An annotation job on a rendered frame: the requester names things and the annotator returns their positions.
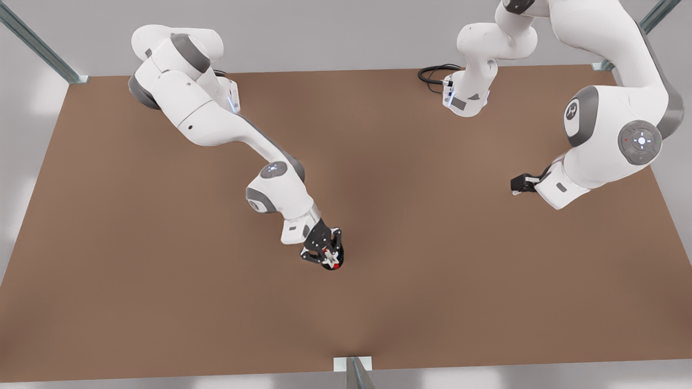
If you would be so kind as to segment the silver frame post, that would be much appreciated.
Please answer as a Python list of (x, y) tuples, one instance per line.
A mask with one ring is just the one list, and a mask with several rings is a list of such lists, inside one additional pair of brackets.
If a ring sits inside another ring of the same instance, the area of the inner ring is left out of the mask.
[(345, 389), (376, 389), (369, 372), (372, 370), (372, 357), (333, 358), (334, 372), (345, 372)]
[[(638, 25), (642, 28), (643, 32), (647, 35), (655, 27), (675, 9), (682, 0), (658, 0), (655, 5), (648, 11), (647, 15), (643, 17)], [(602, 62), (591, 63), (591, 68), (593, 71), (604, 72), (612, 71), (615, 65), (608, 59), (604, 59)]]
[(89, 81), (89, 76), (77, 74), (3, 0), (0, 0), (0, 22), (69, 84), (86, 84)]

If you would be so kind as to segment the small black object red spot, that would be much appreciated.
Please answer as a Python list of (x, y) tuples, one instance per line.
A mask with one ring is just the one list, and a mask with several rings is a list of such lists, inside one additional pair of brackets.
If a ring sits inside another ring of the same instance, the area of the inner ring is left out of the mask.
[(335, 249), (329, 249), (325, 247), (322, 249), (323, 258), (321, 265), (327, 270), (339, 269), (344, 262), (344, 249), (343, 247), (336, 247)]

